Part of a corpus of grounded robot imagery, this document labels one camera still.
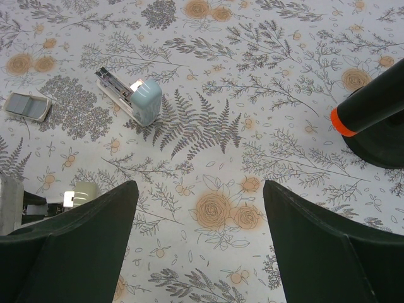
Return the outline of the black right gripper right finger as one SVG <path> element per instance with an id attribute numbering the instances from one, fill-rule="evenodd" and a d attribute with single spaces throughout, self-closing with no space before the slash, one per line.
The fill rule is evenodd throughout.
<path id="1" fill-rule="evenodd" d="M 287 302 L 403 302 L 403 236 L 349 220 L 266 181 Z"/>

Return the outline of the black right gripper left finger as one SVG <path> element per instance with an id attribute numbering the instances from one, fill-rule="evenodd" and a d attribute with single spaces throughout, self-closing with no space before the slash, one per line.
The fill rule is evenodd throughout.
<path id="1" fill-rule="evenodd" d="M 138 186 L 1 236 L 1 302 L 112 302 Z"/>

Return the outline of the white staples tray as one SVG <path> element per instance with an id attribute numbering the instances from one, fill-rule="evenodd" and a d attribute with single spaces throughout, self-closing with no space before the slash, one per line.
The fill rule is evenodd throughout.
<path id="1" fill-rule="evenodd" d="M 49 98 L 12 92 L 3 105 L 3 111 L 32 121 L 43 122 L 51 105 Z"/>

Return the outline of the light blue stapler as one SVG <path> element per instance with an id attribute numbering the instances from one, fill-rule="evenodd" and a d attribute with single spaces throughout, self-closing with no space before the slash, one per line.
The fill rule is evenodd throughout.
<path id="1" fill-rule="evenodd" d="M 95 75 L 101 91 L 140 126 L 147 127 L 157 119 L 163 91 L 156 81 L 138 79 L 126 85 L 104 67 L 98 69 Z"/>

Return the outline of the beige stapler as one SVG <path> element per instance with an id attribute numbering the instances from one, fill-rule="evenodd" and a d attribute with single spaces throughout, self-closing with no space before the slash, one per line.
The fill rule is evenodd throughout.
<path id="1" fill-rule="evenodd" d="M 65 211 L 77 208 L 85 203 L 94 200 L 98 196 L 98 186 L 92 182 L 77 182 L 72 191 L 65 191 L 63 200 L 58 203 L 47 204 L 46 217 L 54 217 Z"/>

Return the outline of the black microphone stand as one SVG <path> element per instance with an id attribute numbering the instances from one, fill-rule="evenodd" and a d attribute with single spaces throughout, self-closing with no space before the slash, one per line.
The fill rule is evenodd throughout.
<path id="1" fill-rule="evenodd" d="M 403 168 L 403 110 L 343 139 L 354 154 L 372 165 Z"/>

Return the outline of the grey staple strip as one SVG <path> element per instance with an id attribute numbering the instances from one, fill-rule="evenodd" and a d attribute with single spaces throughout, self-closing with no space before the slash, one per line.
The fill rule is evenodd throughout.
<path id="1" fill-rule="evenodd" d="M 42 98 L 28 97 L 24 103 L 21 114 L 38 119 L 47 107 L 47 101 Z"/>
<path id="2" fill-rule="evenodd" d="M 19 102 L 20 95 L 17 93 L 12 93 L 7 99 L 5 110 L 8 112 L 16 112 L 19 108 Z"/>

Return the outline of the floral patterned table mat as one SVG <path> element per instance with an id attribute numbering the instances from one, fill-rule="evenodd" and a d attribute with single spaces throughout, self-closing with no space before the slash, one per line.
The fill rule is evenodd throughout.
<path id="1" fill-rule="evenodd" d="M 265 181 L 403 233 L 403 171 L 330 123 L 402 58 L 402 1 L 2 1 L 1 100 L 52 105 L 1 113 L 1 172 L 51 202 L 138 183 L 113 302 L 285 302 Z M 159 84 L 151 125 L 101 91 L 101 67 Z"/>

